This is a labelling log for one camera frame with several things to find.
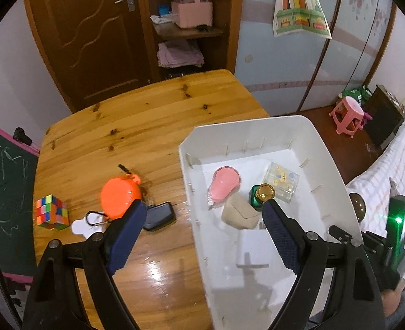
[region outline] white striped blanket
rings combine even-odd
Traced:
[[[405,121],[377,161],[346,185],[348,193],[360,194],[366,203],[366,216],[360,224],[360,229],[369,230],[382,237],[386,237],[389,177],[397,183],[399,193],[405,196]]]

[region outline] pink plastic stool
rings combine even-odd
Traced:
[[[329,113],[329,116],[332,116],[337,125],[337,134],[345,133],[353,137],[355,132],[361,129],[361,121],[364,114],[363,109],[354,98],[345,97]],[[341,115],[342,121],[338,120],[337,115]]]

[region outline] metal screw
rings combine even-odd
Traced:
[[[306,233],[307,239],[310,241],[317,241],[319,239],[319,236],[317,235],[316,232],[309,231]]]
[[[101,241],[103,239],[103,233],[102,232],[95,232],[92,236],[91,236],[92,240],[94,242],[98,242]]]
[[[57,248],[59,246],[59,240],[58,239],[53,239],[52,241],[50,241],[50,248],[54,249]]]
[[[360,246],[361,246],[360,241],[359,241],[358,239],[355,239],[355,238],[352,238],[352,239],[351,239],[351,244],[352,244],[354,247],[360,247]]]

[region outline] door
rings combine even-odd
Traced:
[[[139,2],[130,2],[26,0],[42,57],[75,111],[150,82]]]

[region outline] rubik's cube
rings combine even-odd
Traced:
[[[69,226],[66,204],[53,195],[36,201],[36,223],[49,230],[63,230]]]

